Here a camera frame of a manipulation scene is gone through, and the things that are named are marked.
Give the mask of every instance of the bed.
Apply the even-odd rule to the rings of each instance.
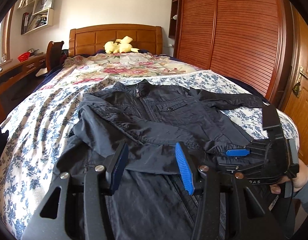
[[[106,41],[130,36],[147,53],[95,54]],[[0,158],[0,218],[20,239],[37,205],[48,191],[52,169],[78,121],[84,93],[108,89],[116,82],[135,84],[146,78],[154,85],[181,85],[216,93],[248,93],[211,70],[170,59],[162,53],[161,27],[98,25],[70,32],[64,68],[19,104],[1,124],[9,139]],[[260,109],[240,107],[224,113],[255,139],[265,138]],[[299,135],[291,119],[278,111],[286,138]]]

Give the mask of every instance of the floral bedspread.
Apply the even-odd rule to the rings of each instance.
[[[65,87],[70,84],[99,82],[110,77],[151,77],[191,73],[201,70],[167,56],[151,53],[97,54],[84,58],[67,58],[64,69],[40,90]]]
[[[117,81],[135,84],[143,78],[107,76],[66,88],[54,86],[26,98],[3,122],[9,130],[7,146],[0,159],[0,217],[10,232],[20,239],[22,233],[48,191],[52,169],[64,150],[69,132],[78,122],[77,108],[82,95],[108,89]],[[246,93],[241,87],[210,70],[187,74],[146,78],[154,85],[181,85],[216,93]],[[224,113],[256,139],[265,138],[260,109],[240,107]],[[299,135],[294,123],[278,111],[286,138]]]

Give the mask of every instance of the window frame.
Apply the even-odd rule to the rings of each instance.
[[[8,11],[2,20],[0,36],[0,60],[5,55],[5,60],[10,60],[10,28],[12,25],[12,14],[15,5]]]

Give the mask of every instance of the black mount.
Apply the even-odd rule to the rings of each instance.
[[[198,173],[202,195],[191,240],[218,239],[221,192],[226,193],[226,240],[285,239],[277,221],[241,172],[216,172],[201,165]]]
[[[268,139],[252,140],[240,149],[228,150],[228,156],[253,156],[260,161],[250,165],[219,164],[220,171],[241,172],[251,184],[275,184],[281,176],[295,178],[299,172],[299,159],[294,139],[285,139],[281,122],[274,106],[262,108],[263,130]]]
[[[73,240],[75,236],[75,196],[83,193],[86,240],[113,239],[105,196],[118,189],[128,159],[128,146],[121,143],[114,155],[87,173],[71,176],[63,172],[35,210],[22,240]]]

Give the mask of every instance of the wooden chair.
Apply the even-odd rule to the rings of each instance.
[[[46,67],[47,71],[51,71],[54,67],[57,67],[62,57],[62,48],[64,42],[53,42],[50,41],[46,51]]]

